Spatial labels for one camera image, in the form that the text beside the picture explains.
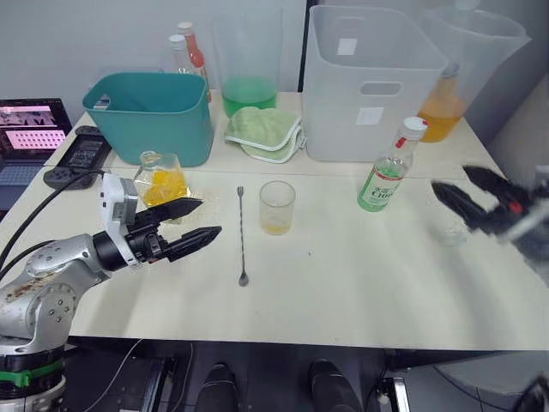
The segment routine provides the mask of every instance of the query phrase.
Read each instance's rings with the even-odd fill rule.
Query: bottle label
[[[380,172],[377,167],[371,169],[370,176],[362,190],[362,200],[372,206],[384,206],[395,193],[401,183],[403,176],[391,178]]]

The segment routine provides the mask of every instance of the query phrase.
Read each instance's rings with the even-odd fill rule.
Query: plastic cup
[[[267,234],[281,235],[292,227],[295,190],[280,180],[268,182],[259,191],[259,224]]]

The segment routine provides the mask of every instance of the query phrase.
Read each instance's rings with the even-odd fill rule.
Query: black cable
[[[482,399],[480,399],[479,388],[474,388],[474,389],[477,391],[477,399],[478,399],[479,402],[480,402],[480,412],[484,412],[484,408],[482,407]]]
[[[305,2],[305,23],[303,26],[303,43],[301,44],[301,63],[299,64],[298,92],[303,92],[303,81],[305,79],[305,60],[307,57],[307,39],[309,37],[309,25],[311,18],[311,7],[318,4],[318,0],[306,0]]]
[[[187,379],[189,378],[190,366],[192,365],[193,357],[195,355],[195,349],[192,346],[192,342],[189,342],[189,345],[190,345],[189,363],[187,364],[187,369],[185,371],[185,377],[183,379],[183,386],[181,387],[181,393],[179,395],[179,399],[176,402],[175,406],[172,408],[172,412],[176,412],[176,410],[178,410],[179,405],[181,405],[181,402],[183,401],[183,398],[184,398],[184,395],[185,395],[185,390],[187,388]]]
[[[95,405],[101,402],[101,400],[105,397],[107,392],[111,389],[112,384],[114,384],[114,381],[117,380],[118,375],[122,372],[122,368],[126,364],[126,361],[130,357],[131,353],[134,351],[136,346],[142,342],[142,340],[143,339],[139,339],[136,343],[134,343],[131,349],[126,353],[126,356],[122,359],[122,362],[120,362],[120,365],[118,366],[117,371],[114,373],[114,376],[112,377],[111,382],[109,382],[109,385],[107,385],[105,390],[101,393],[101,395],[97,399],[95,399],[94,403],[92,403],[91,405],[89,405],[87,408],[84,409],[84,412],[89,412],[90,410],[95,408]]]
[[[38,207],[31,213],[28,218],[17,228],[15,233],[11,236],[6,246],[3,248],[2,254],[0,255],[0,269],[3,267],[3,264],[6,262],[6,259],[8,258],[9,252],[11,251],[11,248],[14,247],[15,242],[19,239],[21,234],[24,232],[24,230],[27,228],[27,226],[31,223],[31,221],[34,220],[34,218],[40,213],[49,202],[51,202],[53,199],[55,199],[59,194],[67,189],[70,185],[75,183],[77,180],[83,178],[84,176],[88,176],[89,174],[100,174],[103,176],[105,172],[102,170],[89,170],[79,176],[76,176],[75,178],[71,179],[69,182],[67,182],[65,185],[61,186],[59,189],[56,189],[50,196],[48,196],[46,199],[42,201],[41,204],[38,205]]]
[[[377,381],[374,385],[371,386],[368,396],[366,397],[366,402],[364,403],[364,412],[368,412],[368,405],[370,403],[371,394],[381,386],[383,379],[385,378],[385,373],[387,372],[387,357],[383,354],[383,369],[377,378]]]
[[[11,270],[11,268],[13,268],[17,264],[17,262],[19,262],[21,259],[23,259],[26,255],[28,255],[29,253],[31,253],[33,251],[36,251],[40,247],[49,245],[51,242],[55,242],[55,240],[47,240],[45,242],[40,242],[40,243],[38,243],[34,246],[29,247],[28,249],[25,249],[20,254],[18,254],[16,257],[11,259],[11,261],[8,264],[6,264],[6,266],[2,270],[0,270],[0,281],[3,279],[4,276],[6,276],[8,274],[8,272]]]
[[[485,406],[489,406],[491,408],[494,408],[494,409],[498,409],[498,410],[505,410],[507,411],[508,409],[506,408],[502,408],[501,406],[497,406],[497,405],[494,405],[493,403],[488,403],[487,401],[483,401],[480,399],[480,394],[479,394],[479,397],[476,397],[475,395],[471,395],[469,392],[465,391],[463,388],[461,388],[459,385],[457,385],[455,382],[452,381],[452,379],[448,378],[444,373],[442,373],[442,371],[440,371],[440,369],[438,369],[437,367],[433,367],[433,369],[435,371],[437,371],[437,373],[442,376],[444,378],[444,380],[446,380],[446,382],[448,382],[449,384],[451,384],[452,386],[454,386],[458,391],[460,391],[461,393],[463,393],[464,395],[467,395],[468,397],[471,397],[472,399],[474,399],[475,401],[477,401],[478,403],[480,403],[480,407],[482,407],[483,405]]]

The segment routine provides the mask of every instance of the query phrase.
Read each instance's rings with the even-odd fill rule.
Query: laptop
[[[71,129],[61,99],[0,100],[0,210],[13,206]]]

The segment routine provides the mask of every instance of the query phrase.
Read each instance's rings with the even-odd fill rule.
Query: green glass bottle
[[[359,193],[358,202],[369,212],[382,210],[410,170],[413,150],[427,130],[427,122],[418,117],[405,118],[389,153],[377,158],[370,176]]]

